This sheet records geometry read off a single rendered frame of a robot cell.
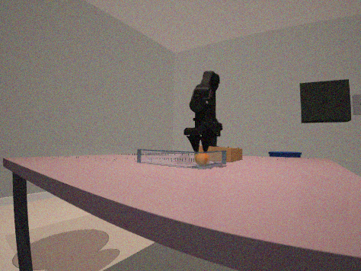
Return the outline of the low clear corner walls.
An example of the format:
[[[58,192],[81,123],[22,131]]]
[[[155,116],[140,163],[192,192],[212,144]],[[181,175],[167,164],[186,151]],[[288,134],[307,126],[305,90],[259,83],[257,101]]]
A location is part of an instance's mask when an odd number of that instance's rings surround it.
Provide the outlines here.
[[[138,162],[143,164],[204,170],[209,167],[226,164],[226,151],[213,153],[187,153],[138,150]]]

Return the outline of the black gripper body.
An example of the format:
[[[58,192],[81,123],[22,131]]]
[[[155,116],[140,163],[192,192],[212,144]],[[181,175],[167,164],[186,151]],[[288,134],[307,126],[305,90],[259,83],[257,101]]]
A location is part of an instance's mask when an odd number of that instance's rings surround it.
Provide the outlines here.
[[[203,136],[203,137],[217,137],[217,132],[212,131],[209,132],[210,129],[202,129],[204,121],[211,121],[209,116],[207,115],[197,115],[195,118],[193,118],[193,121],[195,121],[195,128],[186,128],[184,130],[184,135],[188,136]]]

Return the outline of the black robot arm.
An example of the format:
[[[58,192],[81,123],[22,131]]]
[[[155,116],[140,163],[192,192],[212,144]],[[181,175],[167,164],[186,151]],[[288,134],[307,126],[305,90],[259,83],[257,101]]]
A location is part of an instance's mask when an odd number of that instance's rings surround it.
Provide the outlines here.
[[[222,130],[222,124],[218,123],[216,118],[216,90],[219,84],[219,76],[215,72],[204,72],[203,79],[193,90],[190,101],[190,109],[195,116],[207,115],[211,119],[211,121],[204,121],[202,129],[210,129],[209,132],[216,131],[217,136],[220,136]]]

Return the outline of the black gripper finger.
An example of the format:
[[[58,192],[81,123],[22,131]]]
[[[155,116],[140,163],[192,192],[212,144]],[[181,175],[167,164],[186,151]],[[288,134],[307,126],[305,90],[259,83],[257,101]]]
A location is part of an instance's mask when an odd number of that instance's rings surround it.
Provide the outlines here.
[[[199,151],[200,140],[203,136],[187,136],[194,151]]]
[[[202,146],[203,146],[203,151],[208,151],[209,148],[209,144],[210,142],[213,140],[213,137],[202,137],[201,138],[201,142],[202,142]]]

